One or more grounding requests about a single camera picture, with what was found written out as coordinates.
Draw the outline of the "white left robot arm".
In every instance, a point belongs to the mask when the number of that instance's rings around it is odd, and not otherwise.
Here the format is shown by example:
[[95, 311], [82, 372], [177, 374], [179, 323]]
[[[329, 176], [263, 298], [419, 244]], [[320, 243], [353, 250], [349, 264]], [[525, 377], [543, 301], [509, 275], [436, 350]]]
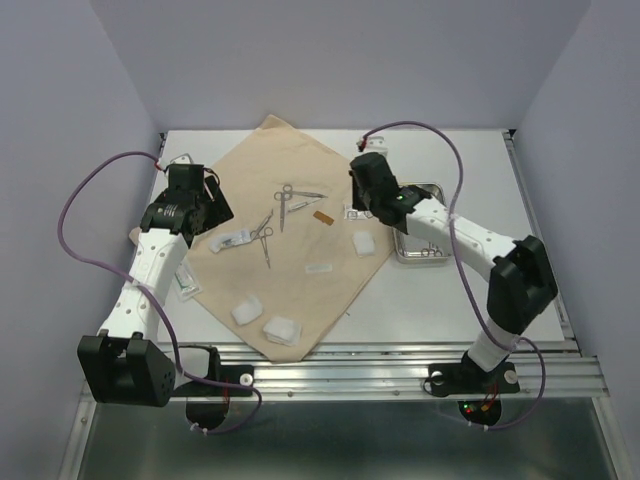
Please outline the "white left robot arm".
[[77, 355], [100, 403], [162, 407], [181, 375], [175, 355], [157, 346], [164, 303], [194, 239], [233, 213], [214, 172], [184, 154], [166, 165], [167, 187], [147, 207], [119, 297]]

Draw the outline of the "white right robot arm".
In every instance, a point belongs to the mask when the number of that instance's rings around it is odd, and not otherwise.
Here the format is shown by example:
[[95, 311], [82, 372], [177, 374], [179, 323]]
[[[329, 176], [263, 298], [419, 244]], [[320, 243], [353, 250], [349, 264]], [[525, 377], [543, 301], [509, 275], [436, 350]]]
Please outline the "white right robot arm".
[[488, 282], [488, 319], [460, 366], [463, 384], [482, 390], [518, 337], [555, 300], [558, 287], [544, 243], [492, 232], [453, 214], [436, 197], [400, 186], [386, 158], [366, 153], [350, 162], [354, 207], [381, 223], [451, 254]]

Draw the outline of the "stainless steel tray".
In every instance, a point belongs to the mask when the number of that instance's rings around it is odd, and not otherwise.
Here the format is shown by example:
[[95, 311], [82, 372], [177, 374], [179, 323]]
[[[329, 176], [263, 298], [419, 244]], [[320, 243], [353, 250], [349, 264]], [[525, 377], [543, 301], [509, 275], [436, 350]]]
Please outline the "stainless steel tray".
[[392, 231], [395, 257], [401, 264], [409, 266], [427, 266], [444, 263], [449, 254], [445, 254], [436, 244], [397, 230]]

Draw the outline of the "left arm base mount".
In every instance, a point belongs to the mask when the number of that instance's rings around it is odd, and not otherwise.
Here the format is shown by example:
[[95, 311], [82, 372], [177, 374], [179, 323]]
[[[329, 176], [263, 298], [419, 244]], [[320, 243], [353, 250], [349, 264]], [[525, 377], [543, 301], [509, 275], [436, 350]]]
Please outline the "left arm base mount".
[[213, 346], [187, 344], [180, 347], [182, 366], [188, 375], [179, 375], [174, 398], [184, 398], [185, 417], [190, 430], [204, 436], [230, 434], [244, 427], [261, 406], [251, 407], [237, 400], [251, 399], [255, 368], [248, 363], [226, 364]]

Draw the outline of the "hemostat clamp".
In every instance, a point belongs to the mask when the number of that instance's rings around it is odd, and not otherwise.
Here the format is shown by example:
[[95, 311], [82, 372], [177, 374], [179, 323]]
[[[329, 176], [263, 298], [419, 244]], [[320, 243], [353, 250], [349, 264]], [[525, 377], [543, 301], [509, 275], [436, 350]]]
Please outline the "hemostat clamp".
[[445, 254], [442, 250], [432, 242], [428, 242], [425, 247], [420, 250], [420, 254], [424, 258], [443, 258]]

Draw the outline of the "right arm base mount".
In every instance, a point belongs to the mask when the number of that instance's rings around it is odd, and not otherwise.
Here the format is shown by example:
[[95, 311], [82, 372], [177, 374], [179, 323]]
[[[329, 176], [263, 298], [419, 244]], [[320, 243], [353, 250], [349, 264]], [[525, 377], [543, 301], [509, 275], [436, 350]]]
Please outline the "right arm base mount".
[[421, 383], [422, 390], [436, 398], [462, 396], [458, 409], [463, 419], [485, 430], [498, 429], [502, 415], [500, 394], [520, 392], [513, 363], [501, 361], [485, 372], [464, 354], [456, 363], [433, 363]]

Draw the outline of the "scalpel with brown cap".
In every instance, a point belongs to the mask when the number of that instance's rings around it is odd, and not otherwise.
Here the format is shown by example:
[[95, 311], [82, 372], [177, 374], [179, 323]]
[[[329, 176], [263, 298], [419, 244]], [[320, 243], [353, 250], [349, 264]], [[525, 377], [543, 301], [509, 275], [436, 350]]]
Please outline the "scalpel with brown cap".
[[313, 213], [313, 217], [328, 226], [332, 226], [335, 222], [335, 220], [332, 217], [328, 216], [327, 214], [321, 211], [315, 211]]

